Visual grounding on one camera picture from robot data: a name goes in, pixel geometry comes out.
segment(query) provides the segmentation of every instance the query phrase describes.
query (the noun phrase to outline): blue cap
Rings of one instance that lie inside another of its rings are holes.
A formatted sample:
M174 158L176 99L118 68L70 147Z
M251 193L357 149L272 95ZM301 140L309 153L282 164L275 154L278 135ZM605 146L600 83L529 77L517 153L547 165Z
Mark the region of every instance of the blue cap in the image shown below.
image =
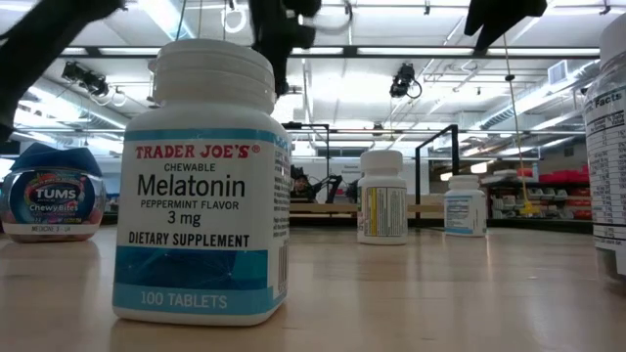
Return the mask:
M16 159L11 170L32 167L68 168L102 177L102 171L96 158L86 148L59 151L40 143L34 143Z

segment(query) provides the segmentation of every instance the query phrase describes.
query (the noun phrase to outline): white bottle cap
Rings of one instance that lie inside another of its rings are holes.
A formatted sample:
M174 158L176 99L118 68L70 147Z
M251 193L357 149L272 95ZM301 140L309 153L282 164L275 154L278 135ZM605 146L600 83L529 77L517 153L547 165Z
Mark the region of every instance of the white bottle cap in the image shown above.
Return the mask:
M475 182L478 183L478 176L476 175L455 175L450 177L449 182Z
M394 169L402 170L402 153L398 151L370 151L361 154L361 169L380 170Z
M618 17L609 24L600 37L601 67L611 59L626 52L626 14Z
M151 69L158 103L184 99L274 109L272 65L249 48L210 39L175 41L161 48Z

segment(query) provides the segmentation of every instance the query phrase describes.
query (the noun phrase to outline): supplement bottle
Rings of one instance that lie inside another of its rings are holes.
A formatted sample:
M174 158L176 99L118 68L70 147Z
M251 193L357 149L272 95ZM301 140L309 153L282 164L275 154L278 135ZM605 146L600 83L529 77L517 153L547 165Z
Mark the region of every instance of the supplement bottle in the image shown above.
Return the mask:
M358 182L357 240L368 244L404 244L407 224L407 182L402 171L402 153L371 151L361 154L365 177Z
M483 237L487 235L487 201L478 189L478 176L457 175L449 180L443 195L445 234Z
M287 295L290 149L270 117L274 77L232 43L167 44L162 109L124 135L113 311L122 318L252 326Z
M601 37L601 73L586 94L594 240L605 281L626 292L626 15Z
M106 201L102 172L88 149L37 143L11 166L0 217L15 242L86 241L100 228Z

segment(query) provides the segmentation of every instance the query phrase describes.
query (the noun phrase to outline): white plastic bottle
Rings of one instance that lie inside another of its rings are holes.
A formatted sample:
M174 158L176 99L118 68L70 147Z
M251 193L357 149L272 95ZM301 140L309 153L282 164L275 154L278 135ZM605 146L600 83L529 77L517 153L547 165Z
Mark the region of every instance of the white plastic bottle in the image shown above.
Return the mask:
M404 244L407 224L407 182L402 171L402 153L371 151L361 154L365 177L358 183L358 233L360 243Z
M446 235L483 237L487 235L487 202L478 189L478 176L457 175L449 180L450 191L443 196Z
M626 15L600 40L601 73L585 101L587 156L599 268L626 292Z
M262 323L287 295L290 142L270 117L267 60L232 43L173 42L163 106L124 135L113 311L193 325Z

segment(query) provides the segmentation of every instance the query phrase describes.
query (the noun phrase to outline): table surface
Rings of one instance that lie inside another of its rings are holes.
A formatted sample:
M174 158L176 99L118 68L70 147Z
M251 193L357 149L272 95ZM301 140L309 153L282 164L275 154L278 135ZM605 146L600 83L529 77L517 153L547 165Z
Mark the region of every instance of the table surface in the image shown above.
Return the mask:
M623 351L626 297L599 282L592 237L422 230L404 246L291 230L290 295L254 328L119 320L115 227L90 242L0 238L0 350Z

